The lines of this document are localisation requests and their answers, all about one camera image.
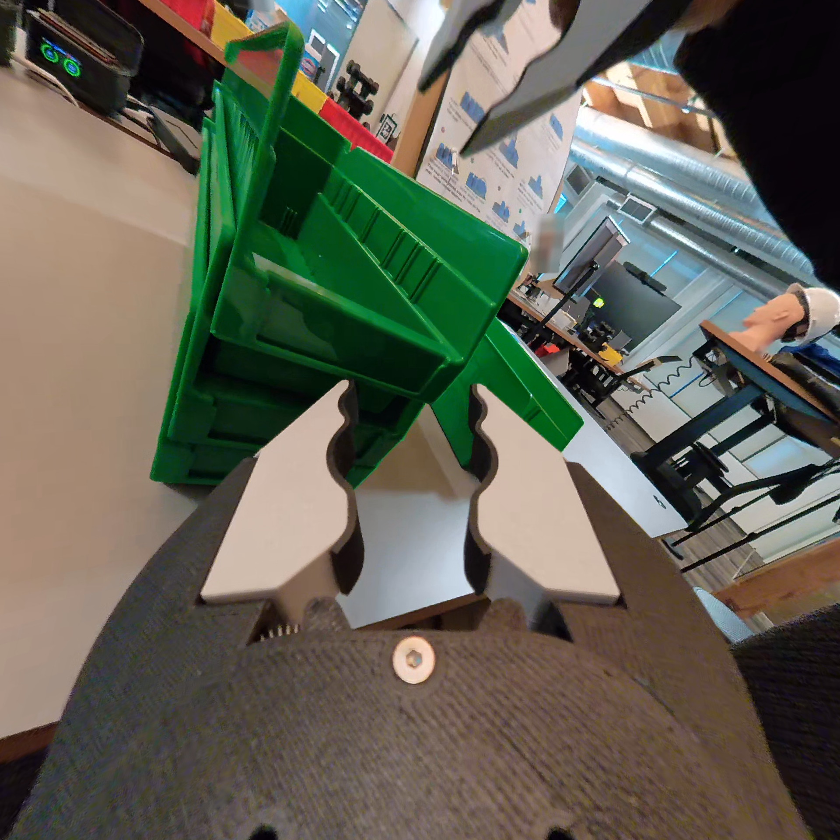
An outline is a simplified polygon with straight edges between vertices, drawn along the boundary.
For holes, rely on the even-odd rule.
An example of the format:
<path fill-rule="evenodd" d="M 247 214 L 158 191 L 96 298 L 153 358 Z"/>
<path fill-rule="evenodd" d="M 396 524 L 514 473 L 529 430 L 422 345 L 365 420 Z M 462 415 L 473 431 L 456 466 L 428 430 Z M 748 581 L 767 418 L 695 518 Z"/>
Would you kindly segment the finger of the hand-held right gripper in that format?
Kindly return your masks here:
<path fill-rule="evenodd" d="M 453 1 L 433 37 L 417 83 L 426 92 L 451 71 L 475 33 L 497 35 L 518 11 L 521 1 Z"/>
<path fill-rule="evenodd" d="M 486 150 L 564 104 L 588 81 L 650 47 L 690 1 L 582 1 L 560 40 L 531 60 L 517 85 L 486 113 L 461 149 Z"/>

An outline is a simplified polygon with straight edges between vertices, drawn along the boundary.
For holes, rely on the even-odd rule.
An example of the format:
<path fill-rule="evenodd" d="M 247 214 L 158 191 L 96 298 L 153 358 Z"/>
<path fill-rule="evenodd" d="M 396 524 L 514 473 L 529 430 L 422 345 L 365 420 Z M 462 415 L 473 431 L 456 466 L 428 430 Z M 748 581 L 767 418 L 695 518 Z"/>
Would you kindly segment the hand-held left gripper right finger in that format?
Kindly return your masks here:
<path fill-rule="evenodd" d="M 621 591 L 562 453 L 482 384 L 469 392 L 473 443 L 465 577 L 526 614 L 551 602 L 614 606 Z"/>

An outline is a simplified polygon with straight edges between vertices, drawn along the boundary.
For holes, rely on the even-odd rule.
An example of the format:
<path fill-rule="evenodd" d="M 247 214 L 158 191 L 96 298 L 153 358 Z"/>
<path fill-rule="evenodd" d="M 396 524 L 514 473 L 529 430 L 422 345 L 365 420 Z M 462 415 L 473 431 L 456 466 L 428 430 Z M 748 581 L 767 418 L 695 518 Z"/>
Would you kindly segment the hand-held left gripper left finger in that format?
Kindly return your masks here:
<path fill-rule="evenodd" d="M 267 601 L 301 623 L 319 597 L 349 594 L 364 563 L 354 489 L 355 383 L 342 380 L 253 457 L 200 592 L 207 604 Z"/>

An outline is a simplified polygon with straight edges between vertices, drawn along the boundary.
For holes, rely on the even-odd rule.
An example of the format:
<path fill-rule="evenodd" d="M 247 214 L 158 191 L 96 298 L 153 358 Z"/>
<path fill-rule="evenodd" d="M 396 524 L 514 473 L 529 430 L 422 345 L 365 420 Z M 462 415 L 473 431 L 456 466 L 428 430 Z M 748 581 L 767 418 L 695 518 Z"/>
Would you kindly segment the green plastic bin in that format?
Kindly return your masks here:
<path fill-rule="evenodd" d="M 203 126 L 189 304 L 150 476 L 167 484 L 216 485 L 299 418 L 340 380 L 357 386 L 358 484 L 404 435 L 410 400 L 327 345 L 347 314 L 328 305 L 328 281 L 359 280 L 350 231 L 325 189 L 349 142 L 297 101 L 281 125 L 276 161 L 258 223 L 234 259 L 238 199 L 251 164 L 245 117 L 228 106 Z"/>
<path fill-rule="evenodd" d="M 438 399 L 470 361 L 526 249 L 349 142 L 292 95 L 293 23 L 229 41 L 218 104 L 234 239 L 209 329 L 225 344 Z"/>
<path fill-rule="evenodd" d="M 557 379 L 509 327 L 498 319 L 488 327 L 465 368 L 432 404 L 459 465 L 469 465 L 474 435 L 469 394 L 482 384 L 534 431 L 563 451 L 583 427 L 583 418 L 560 392 Z"/>
<path fill-rule="evenodd" d="M 383 269 L 368 229 L 386 223 L 385 254 L 419 245 L 346 175 L 350 142 L 287 94 L 262 143 L 271 102 L 226 73 L 203 126 L 190 309 L 155 457 L 199 476 L 223 449 L 254 451 L 340 380 L 357 386 L 360 462 L 376 464 L 425 405 L 442 365 L 438 337 Z"/>

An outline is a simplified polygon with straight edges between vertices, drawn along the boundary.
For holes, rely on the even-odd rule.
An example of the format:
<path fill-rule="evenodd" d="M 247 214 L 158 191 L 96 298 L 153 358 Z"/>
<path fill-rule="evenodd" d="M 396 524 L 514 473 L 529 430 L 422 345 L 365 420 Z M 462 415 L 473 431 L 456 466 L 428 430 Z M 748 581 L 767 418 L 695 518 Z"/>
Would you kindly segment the person's right forearm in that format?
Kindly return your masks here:
<path fill-rule="evenodd" d="M 679 74 L 782 232 L 838 290 L 839 2 L 690 2 L 675 28 Z"/>

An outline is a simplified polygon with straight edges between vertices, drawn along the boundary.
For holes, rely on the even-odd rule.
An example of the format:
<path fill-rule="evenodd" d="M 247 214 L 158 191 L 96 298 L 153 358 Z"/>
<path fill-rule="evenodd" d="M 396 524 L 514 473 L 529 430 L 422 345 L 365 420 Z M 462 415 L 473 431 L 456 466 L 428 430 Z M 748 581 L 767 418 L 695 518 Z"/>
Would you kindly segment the black dumbbells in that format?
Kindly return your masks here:
<path fill-rule="evenodd" d="M 350 59 L 343 76 L 335 83 L 338 92 L 337 104 L 356 121 L 363 121 L 371 115 L 374 103 L 372 98 L 379 92 L 380 85 L 365 75 L 360 64 Z"/>

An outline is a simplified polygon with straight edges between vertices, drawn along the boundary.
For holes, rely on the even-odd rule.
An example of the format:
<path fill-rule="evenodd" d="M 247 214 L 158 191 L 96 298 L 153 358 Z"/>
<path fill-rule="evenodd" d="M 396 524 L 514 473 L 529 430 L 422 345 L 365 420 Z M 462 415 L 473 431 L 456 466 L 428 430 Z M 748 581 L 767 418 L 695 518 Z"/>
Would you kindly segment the white wipes canister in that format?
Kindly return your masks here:
<path fill-rule="evenodd" d="M 304 45 L 300 71 L 322 91 L 330 89 L 340 54 L 327 43 L 312 41 Z"/>

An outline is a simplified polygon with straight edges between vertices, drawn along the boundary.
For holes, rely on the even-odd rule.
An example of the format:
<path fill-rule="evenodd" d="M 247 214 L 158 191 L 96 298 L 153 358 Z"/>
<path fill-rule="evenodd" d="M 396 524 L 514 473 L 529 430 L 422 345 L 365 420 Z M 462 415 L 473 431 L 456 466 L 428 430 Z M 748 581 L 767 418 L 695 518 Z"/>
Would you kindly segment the small yellow bin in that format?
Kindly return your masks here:
<path fill-rule="evenodd" d="M 328 95 L 299 71 L 291 90 L 292 95 L 315 114 L 320 114 Z"/>
<path fill-rule="evenodd" d="M 213 22 L 210 38 L 215 46 L 221 49 L 232 40 L 245 39 L 252 34 L 253 32 L 246 23 L 225 5 L 218 1 L 213 2 Z"/>

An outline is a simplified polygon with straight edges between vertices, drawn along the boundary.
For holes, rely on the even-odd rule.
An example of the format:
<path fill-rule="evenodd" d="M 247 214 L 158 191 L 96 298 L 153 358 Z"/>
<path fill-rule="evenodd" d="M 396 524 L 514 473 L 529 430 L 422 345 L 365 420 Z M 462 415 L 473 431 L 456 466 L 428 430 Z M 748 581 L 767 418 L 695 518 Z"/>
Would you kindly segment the monitor on tripod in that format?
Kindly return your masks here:
<path fill-rule="evenodd" d="M 571 331 L 585 318 L 592 306 L 587 297 L 595 282 L 613 263 L 628 241 L 610 219 L 603 220 L 572 257 L 562 257 L 562 230 L 555 217 L 546 219 L 538 233 L 538 243 L 527 268 L 524 288 L 533 293 L 531 304 L 541 298 L 547 302 L 539 309 L 535 325 L 523 334 L 530 347 L 549 340 L 552 327 Z"/>

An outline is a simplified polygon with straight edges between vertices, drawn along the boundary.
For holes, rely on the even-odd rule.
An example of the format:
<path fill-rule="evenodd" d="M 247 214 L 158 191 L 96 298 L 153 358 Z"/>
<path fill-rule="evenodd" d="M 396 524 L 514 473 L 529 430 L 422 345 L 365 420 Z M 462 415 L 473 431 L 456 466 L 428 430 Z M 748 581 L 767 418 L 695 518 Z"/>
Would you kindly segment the black television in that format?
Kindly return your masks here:
<path fill-rule="evenodd" d="M 624 333 L 633 346 L 681 310 L 662 284 L 633 264 L 617 260 L 601 271 L 585 297 L 591 303 L 589 317 Z"/>

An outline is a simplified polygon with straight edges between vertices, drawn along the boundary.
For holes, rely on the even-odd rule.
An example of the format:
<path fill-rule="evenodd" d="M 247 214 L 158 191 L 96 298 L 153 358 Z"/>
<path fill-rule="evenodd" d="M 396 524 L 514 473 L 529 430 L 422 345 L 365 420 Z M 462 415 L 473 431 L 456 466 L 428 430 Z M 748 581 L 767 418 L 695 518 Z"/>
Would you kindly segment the silver ventilation duct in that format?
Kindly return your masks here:
<path fill-rule="evenodd" d="M 800 280 L 812 262 L 782 232 L 739 164 L 593 108 L 579 111 L 571 159 L 595 177 Z"/>

